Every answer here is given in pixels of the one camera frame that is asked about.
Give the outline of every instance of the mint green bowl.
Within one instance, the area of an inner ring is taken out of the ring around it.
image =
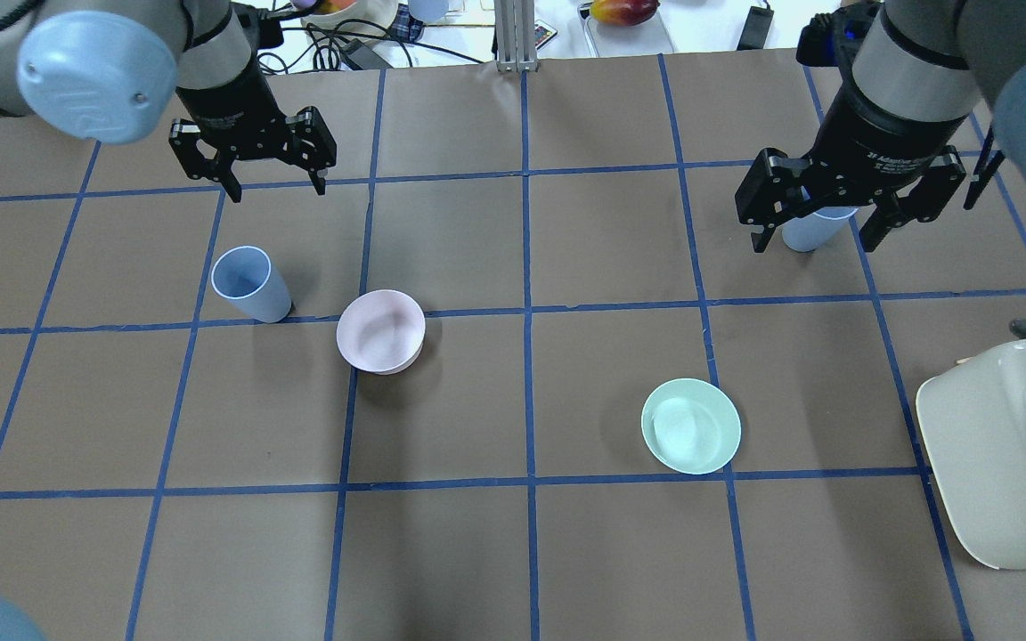
[[[705,475],[734,458],[742,420],[723,391],[699,378],[675,378],[653,391],[639,416],[647,449],[668,468]]]

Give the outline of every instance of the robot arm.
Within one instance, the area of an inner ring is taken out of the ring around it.
[[[221,183],[239,202],[232,163],[281,159],[324,193],[334,138],[314,107],[281,112],[228,0],[26,4],[0,31],[0,117],[33,111],[79,138],[130,143],[153,131],[175,90],[192,121],[174,121],[168,144],[189,178]],[[0,16],[16,7],[0,0]]]
[[[852,4],[815,17],[798,61],[837,66],[842,85],[810,152],[762,150],[739,187],[740,222],[762,227],[754,251],[823,206],[876,205],[862,228],[867,251],[911,219],[936,219],[965,178],[948,138],[980,93],[1026,179],[1026,0]]]

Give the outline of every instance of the plastic bowl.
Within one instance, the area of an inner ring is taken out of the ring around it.
[[[378,289],[347,306],[339,317],[334,342],[343,360],[371,374],[396,374],[422,352],[427,320],[412,297]]]
[[[687,475],[725,466],[742,441],[742,420],[731,399],[698,378],[675,378],[656,388],[644,402],[639,427],[660,463]]]

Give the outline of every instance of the bowl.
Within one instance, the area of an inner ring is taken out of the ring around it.
[[[343,310],[334,342],[343,360],[371,374],[396,374],[422,352],[427,320],[412,297],[378,289]]]
[[[652,391],[639,429],[660,463],[687,475],[725,466],[742,441],[742,420],[731,399],[699,378],[675,378]]]

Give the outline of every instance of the red apple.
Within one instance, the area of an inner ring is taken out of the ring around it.
[[[593,0],[591,16],[602,24],[633,26],[656,15],[659,0]]]

